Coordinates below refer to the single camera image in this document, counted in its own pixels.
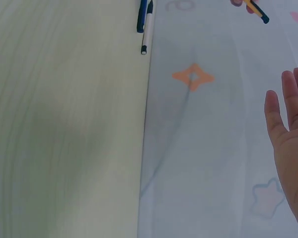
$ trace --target white pen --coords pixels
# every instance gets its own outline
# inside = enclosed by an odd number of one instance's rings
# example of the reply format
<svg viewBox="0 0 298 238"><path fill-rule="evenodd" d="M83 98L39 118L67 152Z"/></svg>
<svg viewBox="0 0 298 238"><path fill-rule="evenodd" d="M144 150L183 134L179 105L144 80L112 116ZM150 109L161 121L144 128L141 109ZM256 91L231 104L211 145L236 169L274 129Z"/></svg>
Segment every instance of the white pen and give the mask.
<svg viewBox="0 0 298 238"><path fill-rule="evenodd" d="M147 50L150 44L150 39L152 37L152 28L153 28L153 1L151 0L148 9L147 9L147 16L146 16L146 25L145 25L145 33L143 38L143 45L141 47L141 54L147 54Z"/></svg>

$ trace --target yellow pencil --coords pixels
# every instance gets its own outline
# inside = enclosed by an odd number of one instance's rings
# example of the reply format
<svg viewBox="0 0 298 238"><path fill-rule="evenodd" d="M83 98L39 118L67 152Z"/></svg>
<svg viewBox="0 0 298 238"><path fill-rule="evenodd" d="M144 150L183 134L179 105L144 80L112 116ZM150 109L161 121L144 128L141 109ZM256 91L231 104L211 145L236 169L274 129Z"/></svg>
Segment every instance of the yellow pencil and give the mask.
<svg viewBox="0 0 298 238"><path fill-rule="evenodd" d="M253 10L256 15L258 15L265 24L269 22L269 17L263 12L262 9L253 0L243 0L247 6Z"/></svg>

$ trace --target orange star shape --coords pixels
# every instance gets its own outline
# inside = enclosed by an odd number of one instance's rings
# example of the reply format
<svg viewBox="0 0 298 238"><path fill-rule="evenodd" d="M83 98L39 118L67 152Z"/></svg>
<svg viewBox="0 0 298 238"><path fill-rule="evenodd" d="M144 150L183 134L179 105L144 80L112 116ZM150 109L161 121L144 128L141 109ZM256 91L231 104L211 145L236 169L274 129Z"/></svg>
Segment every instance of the orange star shape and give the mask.
<svg viewBox="0 0 298 238"><path fill-rule="evenodd" d="M196 80L191 80L191 73L195 73L199 78ZM214 81L214 77L201 70L197 63L192 64L189 68L187 68L184 71L173 73L172 78L184 82L186 85L188 85L188 87L190 87L190 90L192 92L197 90L200 84L210 83Z"/></svg>

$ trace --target hand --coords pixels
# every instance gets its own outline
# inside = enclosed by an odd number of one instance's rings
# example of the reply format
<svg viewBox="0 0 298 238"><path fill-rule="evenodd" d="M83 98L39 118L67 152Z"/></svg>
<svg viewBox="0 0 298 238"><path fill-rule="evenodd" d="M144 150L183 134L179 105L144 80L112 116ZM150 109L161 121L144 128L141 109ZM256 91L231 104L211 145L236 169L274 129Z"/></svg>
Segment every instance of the hand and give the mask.
<svg viewBox="0 0 298 238"><path fill-rule="evenodd" d="M294 69L294 73L283 72L282 86L289 131L284 127L278 97L274 91L266 93L265 117L274 147L278 176L289 206L298 221L298 68Z"/></svg>
<svg viewBox="0 0 298 238"><path fill-rule="evenodd" d="M243 4L243 0L230 0L230 2L234 5L234 6L242 6ZM246 9L249 13L253 14L253 10L250 9L248 6L246 6Z"/></svg>

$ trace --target white table surface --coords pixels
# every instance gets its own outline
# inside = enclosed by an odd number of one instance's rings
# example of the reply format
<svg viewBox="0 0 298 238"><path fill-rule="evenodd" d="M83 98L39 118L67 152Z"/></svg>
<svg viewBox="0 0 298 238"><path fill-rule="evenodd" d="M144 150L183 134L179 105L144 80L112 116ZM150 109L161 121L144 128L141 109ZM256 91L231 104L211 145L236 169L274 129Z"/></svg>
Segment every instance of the white table surface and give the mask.
<svg viewBox="0 0 298 238"><path fill-rule="evenodd" d="M139 0L0 0L0 238L135 238Z"/></svg>

